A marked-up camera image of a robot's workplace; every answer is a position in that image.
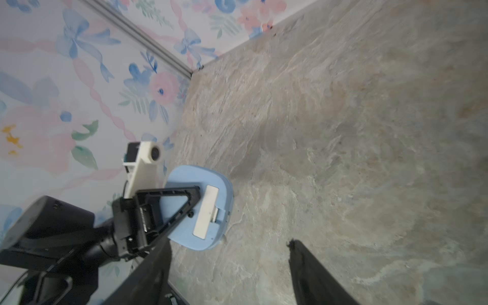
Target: blue flower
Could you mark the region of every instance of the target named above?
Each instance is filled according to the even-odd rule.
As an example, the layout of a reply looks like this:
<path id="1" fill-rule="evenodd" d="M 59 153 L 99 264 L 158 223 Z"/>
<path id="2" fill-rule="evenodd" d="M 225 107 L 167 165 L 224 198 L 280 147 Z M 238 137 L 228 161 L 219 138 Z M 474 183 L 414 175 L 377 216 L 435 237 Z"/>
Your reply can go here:
<path id="1" fill-rule="evenodd" d="M 180 52 L 182 55 L 186 54 L 186 51 L 188 52 L 197 60 L 197 68 L 200 69 L 202 65 L 200 62 L 202 61 L 202 57 L 200 54 L 210 56 L 213 58 L 218 58 L 218 56 L 214 53 L 215 48 L 204 48 L 200 46 L 196 46 L 196 44 L 201 43 L 202 40 L 200 37 L 198 37 L 197 33 L 193 31 L 192 29 L 187 29 L 184 32 L 184 38 L 182 39 L 182 42 L 177 42 L 174 46 L 175 50 Z"/>
<path id="2" fill-rule="evenodd" d="M 71 115 L 71 112 L 64 110 L 60 114 L 60 119 L 63 122 L 71 122 L 73 119 L 73 115 Z"/>
<path id="3" fill-rule="evenodd" d="M 132 89 L 132 91 L 135 91 L 139 96 L 145 96 L 152 70 L 146 68 L 141 72 L 135 63 L 131 63 L 129 65 L 129 72 L 130 75 L 132 75 L 132 78 L 124 80 L 124 85 L 127 86 L 127 88 Z"/>
<path id="4" fill-rule="evenodd" d="M 78 14 L 73 9 L 65 9 L 62 15 L 66 26 L 64 27 L 64 34 L 58 35 L 56 40 L 56 50 L 61 55 L 75 59 L 78 57 L 79 46 L 100 62 L 100 71 L 106 82 L 108 82 L 109 78 L 114 78 L 114 76 L 108 71 L 107 67 L 105 67 L 103 64 L 102 54 L 100 51 L 94 45 L 81 41 L 80 39 L 93 43 L 109 45 L 121 43 L 120 40 L 110 38 L 109 29 L 92 35 L 83 34 L 84 31 L 89 28 L 90 24 L 83 16 Z"/>
<path id="5" fill-rule="evenodd" d="M 3 237 L 7 234 L 8 229 L 17 221 L 17 219 L 22 215 L 22 209 L 19 207 L 0 204 L 0 216 L 3 220 L 3 226 L 0 227 L 0 244 L 3 241 Z"/>
<path id="6" fill-rule="evenodd" d="M 155 136 L 151 135 L 151 134 L 150 134 L 150 133 L 148 133 L 148 132 L 144 132 L 144 133 L 142 134 L 141 141 L 152 141 L 152 142 L 157 142 L 157 141 L 158 141 L 158 138 L 156 138 Z"/>
<path id="7" fill-rule="evenodd" d="M 176 98 L 178 99 L 178 101 L 180 101 L 180 105 L 183 106 L 184 102 L 186 101 L 186 94 L 188 92 L 188 87 L 190 86 L 190 81 L 179 75 L 177 75 L 176 77 L 178 78 L 178 82 L 180 83 L 180 90 Z"/>
<path id="8" fill-rule="evenodd" d="M 249 0 L 237 0 L 238 3 L 244 4 Z M 226 14 L 232 13 L 236 9 L 236 0 L 215 0 L 217 8 Z"/>
<path id="9" fill-rule="evenodd" d="M 93 222 L 93 226 L 98 226 L 107 219 L 113 218 L 114 214 L 111 208 L 107 208 L 106 206 L 99 212 L 95 213 L 95 221 Z"/>
<path id="10" fill-rule="evenodd" d="M 252 27 L 252 33 L 249 34 L 249 39 L 253 39 L 259 37 L 263 33 L 263 29 L 261 27 Z"/>
<path id="11" fill-rule="evenodd" d="M 164 150 L 170 150 L 171 148 L 175 147 L 173 143 L 171 143 L 171 140 L 169 137 L 166 138 L 163 142 Z"/>
<path id="12" fill-rule="evenodd" d="M 17 7 L 21 12 L 24 13 L 31 13 L 32 9 L 29 5 L 24 4 L 24 3 L 19 3 L 17 0 L 7 0 L 7 4 L 10 7 Z M 39 7 L 39 1 L 38 0 L 29 0 L 29 4 L 33 7 Z"/>

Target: gray marble floor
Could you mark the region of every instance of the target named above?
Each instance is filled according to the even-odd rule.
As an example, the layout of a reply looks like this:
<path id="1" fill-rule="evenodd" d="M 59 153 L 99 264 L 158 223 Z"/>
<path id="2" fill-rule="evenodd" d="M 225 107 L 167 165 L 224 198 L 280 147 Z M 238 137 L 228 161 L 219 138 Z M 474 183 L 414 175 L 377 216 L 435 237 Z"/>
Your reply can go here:
<path id="1" fill-rule="evenodd" d="M 300 239 L 362 304 L 488 304 L 488 2 L 329 0 L 196 73 L 169 170 L 230 178 L 192 305 L 294 304 Z"/>

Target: light blue container lid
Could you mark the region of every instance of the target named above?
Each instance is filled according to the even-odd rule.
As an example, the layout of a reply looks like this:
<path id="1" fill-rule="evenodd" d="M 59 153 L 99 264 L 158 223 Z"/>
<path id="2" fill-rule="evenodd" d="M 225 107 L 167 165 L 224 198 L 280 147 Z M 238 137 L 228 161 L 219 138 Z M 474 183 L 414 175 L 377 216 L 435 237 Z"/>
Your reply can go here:
<path id="1" fill-rule="evenodd" d="M 202 251 L 215 247 L 224 235 L 234 205 L 234 193 L 232 191 L 232 183 L 224 175 L 211 169 L 194 165 L 181 165 L 175 168 L 169 174 L 165 188 L 195 185 L 200 187 L 202 198 L 205 195 L 207 185 L 219 189 L 217 201 L 215 202 L 215 206 L 219 209 L 216 221 L 210 223 L 204 240 L 193 235 L 193 229 L 195 228 L 200 206 L 202 205 L 200 200 L 193 209 L 195 215 L 192 218 L 185 217 L 168 237 L 172 241 L 187 248 Z M 176 213 L 186 200 L 187 198 L 185 196 L 162 197 L 160 206 L 163 221 L 166 222 Z"/>

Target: floral wallpaper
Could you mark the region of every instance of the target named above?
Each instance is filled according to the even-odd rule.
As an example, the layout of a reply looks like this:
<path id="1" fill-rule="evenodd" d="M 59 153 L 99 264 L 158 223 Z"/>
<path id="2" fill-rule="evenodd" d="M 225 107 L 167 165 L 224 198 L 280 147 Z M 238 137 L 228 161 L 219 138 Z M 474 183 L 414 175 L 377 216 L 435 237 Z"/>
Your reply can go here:
<path id="1" fill-rule="evenodd" d="M 193 70 L 316 0 L 107 0 Z"/>
<path id="2" fill-rule="evenodd" d="M 169 157 L 189 80 L 79 2 L 0 0 L 0 14 L 0 243 L 42 195 L 93 211 L 101 223 L 122 192 L 128 142 L 161 142 Z M 188 37 L 178 46 L 194 52 Z M 165 174 L 164 162 L 160 181 Z M 92 303 L 130 265 L 105 266 Z M 21 273 L 0 266 L 0 295 Z"/>

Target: camera lens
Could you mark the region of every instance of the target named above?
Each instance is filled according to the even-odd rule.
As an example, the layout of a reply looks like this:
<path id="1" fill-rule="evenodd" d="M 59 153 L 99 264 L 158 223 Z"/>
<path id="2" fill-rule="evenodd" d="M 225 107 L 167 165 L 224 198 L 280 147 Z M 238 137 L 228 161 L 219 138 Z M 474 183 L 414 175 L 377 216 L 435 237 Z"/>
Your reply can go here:
<path id="1" fill-rule="evenodd" d="M 159 158 L 159 148 L 153 147 L 151 149 L 151 158 L 153 158 L 154 161 L 156 161 Z"/>

